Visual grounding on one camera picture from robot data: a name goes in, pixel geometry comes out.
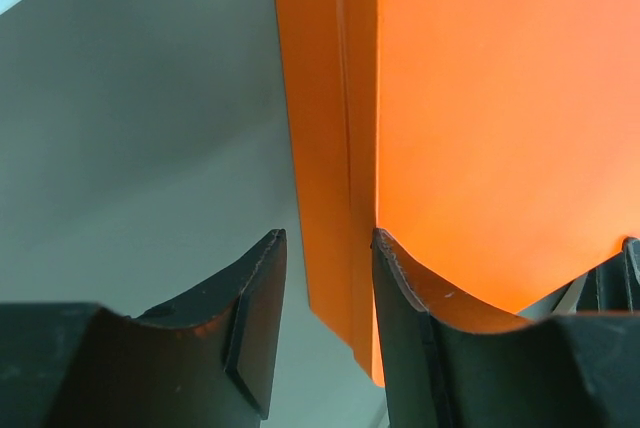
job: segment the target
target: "orange plastic sheet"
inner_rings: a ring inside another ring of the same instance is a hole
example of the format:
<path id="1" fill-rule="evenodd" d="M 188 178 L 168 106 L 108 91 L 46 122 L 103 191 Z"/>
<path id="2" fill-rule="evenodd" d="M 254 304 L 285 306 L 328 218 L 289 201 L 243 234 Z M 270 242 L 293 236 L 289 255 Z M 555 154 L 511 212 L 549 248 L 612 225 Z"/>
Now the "orange plastic sheet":
<path id="1" fill-rule="evenodd" d="M 640 235 L 637 0 L 276 0 L 311 307 L 383 383 L 371 230 L 518 312 Z"/>

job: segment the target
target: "black plastic part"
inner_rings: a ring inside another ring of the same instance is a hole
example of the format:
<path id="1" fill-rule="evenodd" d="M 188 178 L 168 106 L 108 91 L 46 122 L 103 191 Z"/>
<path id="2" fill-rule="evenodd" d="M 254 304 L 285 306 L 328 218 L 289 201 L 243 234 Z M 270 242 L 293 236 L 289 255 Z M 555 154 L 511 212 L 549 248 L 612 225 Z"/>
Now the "black plastic part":
<path id="1" fill-rule="evenodd" d="M 139 319 L 88 303 L 0 305 L 0 426 L 259 426 L 285 270 L 274 230 Z"/>
<path id="2" fill-rule="evenodd" d="M 626 313 L 530 323 L 462 292 L 376 231 L 373 279 L 391 426 L 640 426 L 640 318 L 629 313 L 638 283 L 627 276 L 637 246 L 625 242 L 617 273 L 609 262 L 595 269 L 605 274 L 590 292 L 599 306 Z"/>

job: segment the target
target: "orange paper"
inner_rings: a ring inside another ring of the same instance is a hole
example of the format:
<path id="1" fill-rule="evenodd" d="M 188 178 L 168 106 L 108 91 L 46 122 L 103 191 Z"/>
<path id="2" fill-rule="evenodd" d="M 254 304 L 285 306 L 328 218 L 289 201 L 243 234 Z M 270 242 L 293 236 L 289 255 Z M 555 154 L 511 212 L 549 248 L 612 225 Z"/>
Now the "orange paper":
<path id="1" fill-rule="evenodd" d="M 640 234 L 636 0 L 277 8 L 311 306 L 378 383 L 374 225 L 514 313 Z"/>

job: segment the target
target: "gray background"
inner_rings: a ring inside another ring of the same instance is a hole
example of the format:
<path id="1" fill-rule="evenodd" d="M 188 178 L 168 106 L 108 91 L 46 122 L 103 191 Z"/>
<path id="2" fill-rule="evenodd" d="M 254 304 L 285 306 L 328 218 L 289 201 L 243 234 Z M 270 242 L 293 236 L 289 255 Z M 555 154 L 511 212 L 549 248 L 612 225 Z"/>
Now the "gray background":
<path id="1" fill-rule="evenodd" d="M 268 229 L 289 272 L 267 427 L 384 404 L 307 303 L 273 0 L 23 0 L 0 15 L 0 300 L 122 313 Z"/>

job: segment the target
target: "folded orange card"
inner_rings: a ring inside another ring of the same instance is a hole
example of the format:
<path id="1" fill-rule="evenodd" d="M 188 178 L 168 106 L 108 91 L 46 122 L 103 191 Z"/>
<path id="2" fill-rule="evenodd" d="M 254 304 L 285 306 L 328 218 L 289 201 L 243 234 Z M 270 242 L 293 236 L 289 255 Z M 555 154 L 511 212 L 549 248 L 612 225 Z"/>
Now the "folded orange card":
<path id="1" fill-rule="evenodd" d="M 277 0 L 314 311 L 382 382 L 374 225 L 517 312 L 640 235 L 637 0 Z"/>

